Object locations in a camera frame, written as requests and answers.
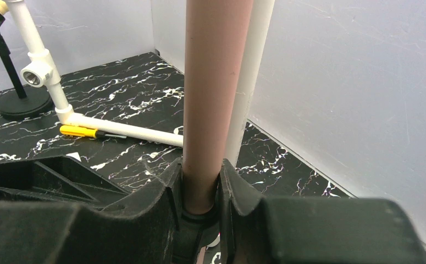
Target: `pink pole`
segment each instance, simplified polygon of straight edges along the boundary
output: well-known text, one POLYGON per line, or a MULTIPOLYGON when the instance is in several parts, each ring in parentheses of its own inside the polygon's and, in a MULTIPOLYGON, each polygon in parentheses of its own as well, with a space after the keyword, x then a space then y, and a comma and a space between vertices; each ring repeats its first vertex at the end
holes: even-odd
POLYGON ((187 0, 184 206, 214 204, 253 0, 187 0))

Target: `screwdriver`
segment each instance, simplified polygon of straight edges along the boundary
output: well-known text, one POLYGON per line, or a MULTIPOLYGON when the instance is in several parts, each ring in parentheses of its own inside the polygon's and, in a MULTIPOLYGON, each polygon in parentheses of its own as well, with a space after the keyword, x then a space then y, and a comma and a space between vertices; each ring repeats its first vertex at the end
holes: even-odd
POLYGON ((63 125, 62 127, 60 127, 60 132, 64 135, 89 136, 95 139, 103 138, 105 136, 110 136, 113 138, 121 138, 121 139, 127 138, 127 136, 108 134, 106 132, 99 131, 97 129, 81 128, 79 126, 71 126, 71 125, 63 125))

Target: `black round base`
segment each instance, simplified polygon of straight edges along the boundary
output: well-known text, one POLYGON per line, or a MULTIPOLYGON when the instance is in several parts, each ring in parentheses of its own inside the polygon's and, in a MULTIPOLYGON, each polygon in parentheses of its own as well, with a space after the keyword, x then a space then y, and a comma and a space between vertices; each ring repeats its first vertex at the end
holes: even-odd
POLYGON ((20 99, 15 91, 0 97, 0 114, 5 119, 21 120, 48 112, 53 102, 45 88, 24 87, 27 98, 20 99))

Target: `black marble table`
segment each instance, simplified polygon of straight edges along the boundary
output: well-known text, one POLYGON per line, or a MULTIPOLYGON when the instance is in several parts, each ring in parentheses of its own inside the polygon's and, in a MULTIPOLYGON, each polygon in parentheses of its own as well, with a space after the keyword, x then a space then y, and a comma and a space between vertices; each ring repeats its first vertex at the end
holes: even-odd
MULTIPOLYGON (((62 85, 75 112, 182 134, 184 76, 154 53, 67 74, 62 85)), ((0 115, 0 161, 78 152, 84 164, 136 191, 182 154, 179 147, 139 139, 64 136, 59 127, 54 111, 22 122, 0 115)), ((266 194, 347 196, 252 124, 247 124, 237 171, 266 194)), ((205 263, 220 263, 218 251, 209 249, 205 263)))

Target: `black stand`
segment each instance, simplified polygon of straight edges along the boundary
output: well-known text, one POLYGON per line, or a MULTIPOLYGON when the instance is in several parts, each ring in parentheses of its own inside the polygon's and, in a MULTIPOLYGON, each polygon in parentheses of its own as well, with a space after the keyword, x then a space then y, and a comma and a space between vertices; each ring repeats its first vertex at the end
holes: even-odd
MULTIPOLYGON (((3 22, 4 17, 0 14, 0 25, 3 22)), ((49 111, 53 105, 49 93, 44 88, 24 88, 9 55, 10 50, 0 33, 0 58, 16 92, 7 92, 1 96, 0 114, 6 119, 17 120, 49 111)))

